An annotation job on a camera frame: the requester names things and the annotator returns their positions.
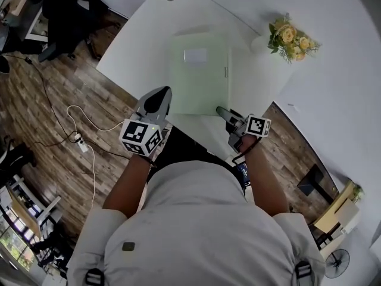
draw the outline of hand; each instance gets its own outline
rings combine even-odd
[[[257,137],[246,134],[241,139],[242,139],[242,145],[239,147],[239,151],[243,153],[257,140]]]

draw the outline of fan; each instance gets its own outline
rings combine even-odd
[[[348,268],[350,260],[348,251],[344,249],[332,252],[326,260],[326,277],[334,279],[341,276]]]

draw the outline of wooden floor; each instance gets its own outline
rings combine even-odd
[[[99,52],[106,50],[117,32],[110,27],[93,37]],[[109,129],[129,117],[136,100],[95,70],[97,62],[91,59],[84,44],[77,48],[75,55],[75,60],[62,55],[43,63],[38,63],[36,57],[30,57],[45,78],[47,93],[65,131],[74,131],[73,122],[66,115],[69,105],[80,105],[102,129]],[[35,144],[60,142],[65,133],[50,109],[36,69],[22,60],[8,60],[11,73],[0,74],[0,134],[2,137],[10,135],[16,142],[24,141],[32,148],[38,165],[35,168],[23,167],[26,182],[46,203],[61,196],[58,208],[63,212],[63,222],[71,234],[79,234],[93,196],[93,154],[91,150],[80,152],[79,147],[68,140],[52,147]],[[118,141],[119,128],[101,132],[86,120],[79,109],[71,108],[70,113],[85,139],[96,142],[107,151],[130,157]],[[312,222],[328,204],[315,191],[306,197],[296,185],[314,163],[320,162],[275,105],[265,115],[273,121],[270,137],[263,139],[267,158],[293,210],[302,213],[307,222]],[[96,173],[94,203],[101,206],[128,159],[108,154],[96,146],[93,149]],[[323,182],[326,190],[334,196],[335,187],[327,175]]]

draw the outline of power strip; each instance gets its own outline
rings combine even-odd
[[[87,152],[89,150],[88,146],[84,142],[82,136],[80,133],[77,133],[74,138],[78,140],[77,144],[79,145],[80,149],[82,150],[83,153]]]

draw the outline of wrist strap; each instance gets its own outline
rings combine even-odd
[[[250,147],[248,147],[247,150],[245,150],[242,154],[238,155],[237,157],[235,157],[232,162],[235,164],[235,165],[238,165],[237,164],[237,160],[241,157],[243,157],[245,154],[247,154],[248,152],[250,152],[260,141],[262,140],[262,137],[260,136],[259,138],[257,138],[255,140],[255,142],[253,144],[251,144]]]
[[[145,157],[145,156],[142,156],[142,155],[138,155],[140,158],[146,160],[152,167],[154,168],[157,168],[155,162],[153,162],[150,158],[148,157]]]

